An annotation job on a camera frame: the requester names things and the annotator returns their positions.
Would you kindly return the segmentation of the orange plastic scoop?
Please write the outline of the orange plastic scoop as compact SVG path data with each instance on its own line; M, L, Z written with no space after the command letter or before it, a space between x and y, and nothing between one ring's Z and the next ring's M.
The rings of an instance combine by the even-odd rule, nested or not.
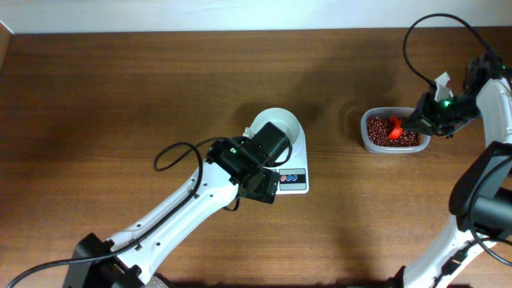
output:
M388 135L388 139L397 140L403 134L402 120L397 117L390 117L389 121L393 125L393 129L390 132L390 134Z

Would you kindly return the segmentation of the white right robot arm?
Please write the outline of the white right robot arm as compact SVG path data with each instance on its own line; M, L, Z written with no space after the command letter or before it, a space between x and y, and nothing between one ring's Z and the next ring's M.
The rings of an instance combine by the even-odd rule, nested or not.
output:
M473 260L510 244L511 192L503 183L511 175L511 71L487 52L470 61L463 92L453 96L445 83L425 92L401 127L428 136L450 137L481 118L486 148L451 191L449 220L428 250L389 278L387 287L447 287Z

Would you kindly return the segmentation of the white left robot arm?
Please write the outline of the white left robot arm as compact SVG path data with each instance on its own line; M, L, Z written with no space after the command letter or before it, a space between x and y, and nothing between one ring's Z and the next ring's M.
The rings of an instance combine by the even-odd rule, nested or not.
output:
M75 247L65 287L145 287L169 253L209 216L240 198L273 203L273 169L292 147L286 136L214 138L190 178L132 226Z

